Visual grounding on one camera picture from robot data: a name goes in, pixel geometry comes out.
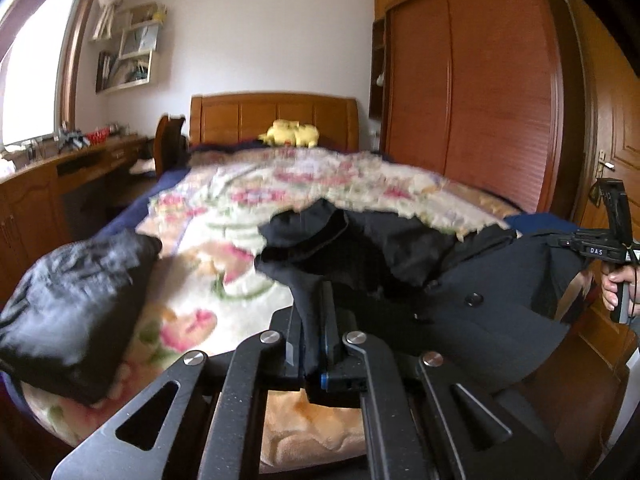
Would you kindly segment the person's right hand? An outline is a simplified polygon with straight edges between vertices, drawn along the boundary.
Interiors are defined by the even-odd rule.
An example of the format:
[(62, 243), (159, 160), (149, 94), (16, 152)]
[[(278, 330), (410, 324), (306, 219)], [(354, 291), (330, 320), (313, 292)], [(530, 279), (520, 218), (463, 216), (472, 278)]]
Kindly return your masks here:
[(611, 263), (601, 266), (601, 290), (604, 306), (613, 311), (618, 305), (618, 290), (627, 285), (629, 290), (628, 315), (639, 315), (639, 267), (622, 266), (615, 269)]

